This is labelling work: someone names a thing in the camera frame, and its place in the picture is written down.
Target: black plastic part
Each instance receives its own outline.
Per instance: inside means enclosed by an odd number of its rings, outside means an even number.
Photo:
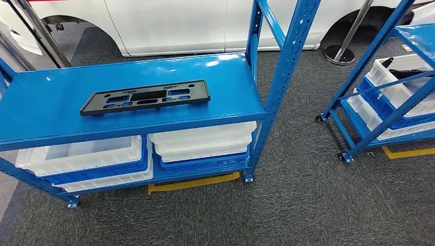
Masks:
[[[99,115],[210,101],[205,80],[94,93],[80,115]]]
[[[417,70],[417,69],[413,69],[413,70],[389,69],[389,72],[392,75],[394,75],[397,79],[402,79],[402,78],[407,78],[407,77],[411,77],[414,75],[419,75],[421,73],[428,72],[428,71],[422,71],[422,70]]]
[[[383,63],[381,63],[382,64],[382,66],[384,66],[385,68],[388,68],[390,65],[391,65],[391,63],[393,62],[393,60],[394,60],[394,57],[391,57],[391,58],[389,58],[388,60],[385,60]]]

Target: car door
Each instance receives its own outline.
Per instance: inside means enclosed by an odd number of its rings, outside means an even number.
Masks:
[[[106,0],[132,56],[225,51],[226,0]]]

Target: white car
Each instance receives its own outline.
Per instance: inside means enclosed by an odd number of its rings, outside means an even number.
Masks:
[[[231,52],[245,49],[252,0],[29,0],[38,16],[59,30],[65,22],[89,22],[105,31],[123,56]],[[317,49],[339,20],[353,21],[364,0],[322,0],[304,49]],[[381,25],[400,0],[374,0],[363,25]],[[416,4],[431,2],[417,0]],[[296,0],[269,0],[284,33]],[[5,0],[0,22],[30,52],[42,54],[36,40]],[[263,23],[259,50],[278,50]]]

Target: blue plastic bin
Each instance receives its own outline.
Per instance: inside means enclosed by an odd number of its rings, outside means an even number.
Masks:
[[[39,178],[46,179],[54,185],[63,183],[72,183],[89,179],[104,178],[115,175],[128,173],[137,173],[146,171],[148,168],[148,151],[146,151],[146,137],[142,136],[142,158],[138,161],[116,164],[100,168],[84,169],[80,171],[61,173],[49,176],[41,176]]]
[[[370,82],[370,80],[364,76],[361,84],[357,87],[357,91],[363,91],[373,87],[374,85]],[[376,111],[378,116],[382,120],[385,120],[388,115],[390,115],[394,110],[396,110],[396,108],[390,103],[390,101],[385,95],[382,95],[379,98],[380,94],[381,94],[380,90],[374,90],[368,93],[361,94],[361,96]],[[394,122],[389,128],[395,130],[395,129],[415,126],[415,125],[432,122],[432,121],[435,121],[435,113],[419,115],[414,117],[401,117],[396,122]]]
[[[223,167],[243,167],[249,161],[249,148],[250,145],[248,145],[247,151],[244,153],[193,160],[163,162],[162,158],[160,158],[160,165],[165,169],[166,173],[189,173],[198,170],[220,169]]]

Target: perforated metal post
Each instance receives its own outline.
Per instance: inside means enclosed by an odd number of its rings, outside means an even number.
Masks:
[[[319,3],[320,0],[299,0],[294,9],[266,102],[266,111],[270,113],[270,116],[260,125],[249,160],[250,169],[244,174],[248,182],[253,180],[253,173],[284,99]]]

